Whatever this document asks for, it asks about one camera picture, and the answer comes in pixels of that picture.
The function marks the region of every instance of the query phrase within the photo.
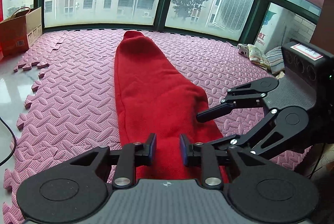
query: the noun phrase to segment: air conditioner unit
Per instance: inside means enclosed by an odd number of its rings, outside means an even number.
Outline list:
[[[241,30],[252,3],[253,0],[221,0],[213,24],[232,32]]]

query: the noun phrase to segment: barred window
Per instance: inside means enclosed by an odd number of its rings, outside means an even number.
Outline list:
[[[52,12],[52,1],[46,1],[44,13],[50,13],[50,12]]]
[[[110,9],[111,8],[111,0],[105,0],[103,4],[104,9]]]
[[[83,9],[91,9],[93,8],[93,0],[83,0]]]
[[[154,0],[138,0],[137,8],[139,9],[148,9],[153,8]]]
[[[132,7],[133,0],[118,0],[119,7]]]

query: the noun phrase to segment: pink foam mat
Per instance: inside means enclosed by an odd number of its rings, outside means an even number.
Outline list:
[[[3,204],[5,223],[21,223],[16,202],[20,183],[46,168],[100,144],[119,149],[114,97],[114,57],[124,30],[81,30],[42,35],[14,68],[41,69],[17,127],[23,129],[15,152],[15,168],[6,170],[4,188],[12,189],[12,206]],[[143,32],[186,78],[201,86],[209,106],[227,89],[267,77],[229,43],[178,34]],[[216,119],[225,135],[244,134],[263,117],[262,109],[236,109]],[[304,154],[287,151],[274,162],[294,169]]]

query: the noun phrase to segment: label sticker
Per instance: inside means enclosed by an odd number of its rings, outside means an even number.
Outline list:
[[[297,44],[297,45],[291,46],[291,48],[300,52],[301,54],[305,55],[306,57],[309,57],[313,61],[316,61],[316,60],[323,57],[320,53],[317,53],[313,49],[305,47],[302,44]]]

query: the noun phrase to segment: red towel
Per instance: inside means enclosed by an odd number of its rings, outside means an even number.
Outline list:
[[[185,133],[191,142],[222,137],[213,121],[196,121],[196,113],[208,108],[205,91],[140,32],[127,31],[116,50],[115,99],[121,145],[157,135],[155,163],[137,168],[137,178],[198,178],[198,168],[183,166],[179,136]]]

